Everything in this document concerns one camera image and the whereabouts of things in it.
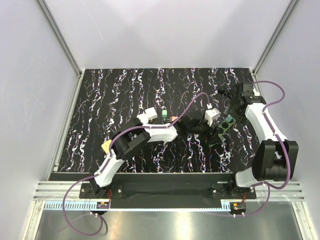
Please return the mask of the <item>pink plug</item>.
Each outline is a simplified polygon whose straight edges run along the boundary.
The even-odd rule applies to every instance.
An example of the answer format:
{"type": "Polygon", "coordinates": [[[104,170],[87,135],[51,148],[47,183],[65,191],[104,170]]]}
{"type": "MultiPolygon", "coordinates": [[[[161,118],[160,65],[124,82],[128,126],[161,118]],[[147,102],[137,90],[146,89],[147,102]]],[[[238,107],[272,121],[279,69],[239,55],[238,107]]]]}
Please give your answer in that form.
{"type": "Polygon", "coordinates": [[[169,121],[172,123],[172,122],[174,122],[177,118],[178,118],[177,116],[171,116],[171,117],[169,118],[169,121]]]}

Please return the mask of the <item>green power strip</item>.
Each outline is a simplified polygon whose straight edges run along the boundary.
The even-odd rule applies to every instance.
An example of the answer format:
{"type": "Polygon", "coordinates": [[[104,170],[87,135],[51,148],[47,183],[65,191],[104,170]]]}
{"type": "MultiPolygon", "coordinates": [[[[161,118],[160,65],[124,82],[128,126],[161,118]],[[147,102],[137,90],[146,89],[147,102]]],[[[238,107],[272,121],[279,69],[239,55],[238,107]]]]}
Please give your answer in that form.
{"type": "Polygon", "coordinates": [[[235,124],[235,122],[230,124],[226,121],[226,119],[224,119],[224,121],[217,128],[218,137],[222,138],[228,132],[228,130],[235,124]]]}

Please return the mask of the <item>green usb charger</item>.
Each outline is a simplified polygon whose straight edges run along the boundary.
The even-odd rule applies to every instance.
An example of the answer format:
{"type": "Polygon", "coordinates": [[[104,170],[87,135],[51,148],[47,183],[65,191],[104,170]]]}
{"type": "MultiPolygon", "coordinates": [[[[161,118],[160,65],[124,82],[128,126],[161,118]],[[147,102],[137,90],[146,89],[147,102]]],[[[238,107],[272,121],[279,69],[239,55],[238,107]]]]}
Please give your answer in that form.
{"type": "Polygon", "coordinates": [[[162,110],[161,118],[162,118],[162,122],[163,122],[164,124],[166,124],[167,121],[168,121],[168,112],[167,112],[166,109],[163,109],[163,110],[162,110]]]}

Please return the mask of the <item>white charger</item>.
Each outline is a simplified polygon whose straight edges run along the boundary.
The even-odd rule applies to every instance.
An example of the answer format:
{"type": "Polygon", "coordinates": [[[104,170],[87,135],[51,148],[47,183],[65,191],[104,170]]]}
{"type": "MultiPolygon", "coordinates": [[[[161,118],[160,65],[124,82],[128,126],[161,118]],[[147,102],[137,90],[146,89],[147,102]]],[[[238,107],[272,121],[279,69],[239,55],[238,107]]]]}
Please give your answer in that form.
{"type": "Polygon", "coordinates": [[[158,117],[157,111],[154,107],[147,108],[145,110],[145,114],[146,114],[149,121],[152,121],[158,117]]]}

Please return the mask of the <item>white plug adapter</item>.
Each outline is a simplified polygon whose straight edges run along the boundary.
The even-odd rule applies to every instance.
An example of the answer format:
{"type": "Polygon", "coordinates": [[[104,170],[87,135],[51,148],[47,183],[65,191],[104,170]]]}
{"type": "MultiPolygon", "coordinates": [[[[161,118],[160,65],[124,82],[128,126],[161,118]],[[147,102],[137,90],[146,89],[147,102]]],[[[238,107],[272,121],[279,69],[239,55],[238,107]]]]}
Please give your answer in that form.
{"type": "Polygon", "coordinates": [[[149,118],[148,118],[148,116],[147,116],[145,113],[138,114],[136,117],[140,120],[140,122],[141,122],[143,125],[149,123],[149,118]]]}

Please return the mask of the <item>beige cube socket adapter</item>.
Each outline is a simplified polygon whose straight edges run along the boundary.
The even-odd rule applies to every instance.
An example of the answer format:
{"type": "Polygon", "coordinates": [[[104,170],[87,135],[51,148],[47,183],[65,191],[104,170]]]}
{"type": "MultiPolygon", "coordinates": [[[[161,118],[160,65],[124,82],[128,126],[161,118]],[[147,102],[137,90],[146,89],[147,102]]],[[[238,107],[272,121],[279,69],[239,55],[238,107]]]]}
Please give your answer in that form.
{"type": "Polygon", "coordinates": [[[102,150],[108,154],[110,152],[110,144],[112,143],[112,140],[109,139],[107,140],[106,142],[104,142],[102,145],[101,145],[101,148],[102,150]]]}

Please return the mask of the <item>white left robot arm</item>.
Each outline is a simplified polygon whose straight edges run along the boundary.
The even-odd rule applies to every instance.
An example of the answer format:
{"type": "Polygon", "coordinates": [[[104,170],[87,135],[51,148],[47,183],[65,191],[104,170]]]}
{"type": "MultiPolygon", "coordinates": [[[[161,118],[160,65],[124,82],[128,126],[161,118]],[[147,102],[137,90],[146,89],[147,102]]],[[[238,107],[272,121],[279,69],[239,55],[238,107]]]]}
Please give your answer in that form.
{"type": "Polygon", "coordinates": [[[142,123],[135,118],[129,128],[119,131],[108,141],[105,160],[89,180],[90,192],[97,198],[103,198],[121,165],[136,157],[147,143],[172,142],[178,136],[187,134],[208,138],[214,132],[214,121],[219,117],[219,113],[210,109],[201,118],[186,114],[166,124],[142,123]]]}

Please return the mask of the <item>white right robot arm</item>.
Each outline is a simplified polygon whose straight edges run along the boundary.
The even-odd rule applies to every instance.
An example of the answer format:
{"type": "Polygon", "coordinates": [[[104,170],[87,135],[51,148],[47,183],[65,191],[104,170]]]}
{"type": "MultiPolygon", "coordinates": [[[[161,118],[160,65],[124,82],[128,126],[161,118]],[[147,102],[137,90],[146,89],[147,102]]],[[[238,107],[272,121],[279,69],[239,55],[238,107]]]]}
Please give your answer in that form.
{"type": "Polygon", "coordinates": [[[281,97],[267,103],[251,82],[238,83],[234,87],[226,114],[239,123],[250,123],[260,142],[251,167],[234,173],[227,185],[228,195],[239,198],[245,188],[267,185],[276,190],[287,186],[294,175],[299,146],[279,130],[268,108],[280,103],[281,97]]]}

